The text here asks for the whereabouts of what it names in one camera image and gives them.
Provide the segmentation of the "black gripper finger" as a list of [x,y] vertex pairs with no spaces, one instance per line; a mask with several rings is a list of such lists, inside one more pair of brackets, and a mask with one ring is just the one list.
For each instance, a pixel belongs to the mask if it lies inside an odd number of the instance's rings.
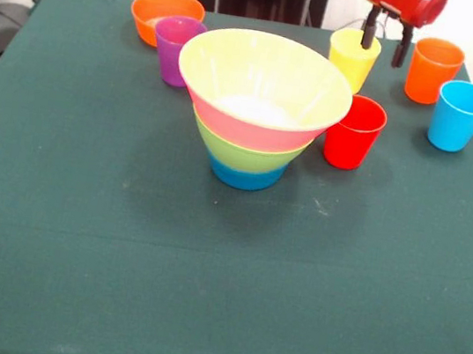
[[406,59],[407,53],[411,46],[412,38],[414,35],[415,27],[412,25],[403,24],[402,39],[399,41],[395,48],[394,56],[392,57],[392,68],[401,68],[404,60]]
[[376,20],[381,14],[381,7],[374,4],[370,10],[365,23],[363,25],[363,37],[361,39],[361,46],[363,49],[371,48],[374,39],[374,33],[376,32]]

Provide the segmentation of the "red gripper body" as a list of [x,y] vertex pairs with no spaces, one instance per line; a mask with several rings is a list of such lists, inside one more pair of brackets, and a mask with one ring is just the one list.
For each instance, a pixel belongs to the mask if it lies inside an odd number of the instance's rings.
[[380,12],[400,19],[406,25],[421,28],[432,24],[442,13],[448,0],[368,0],[373,8],[369,18],[376,19]]

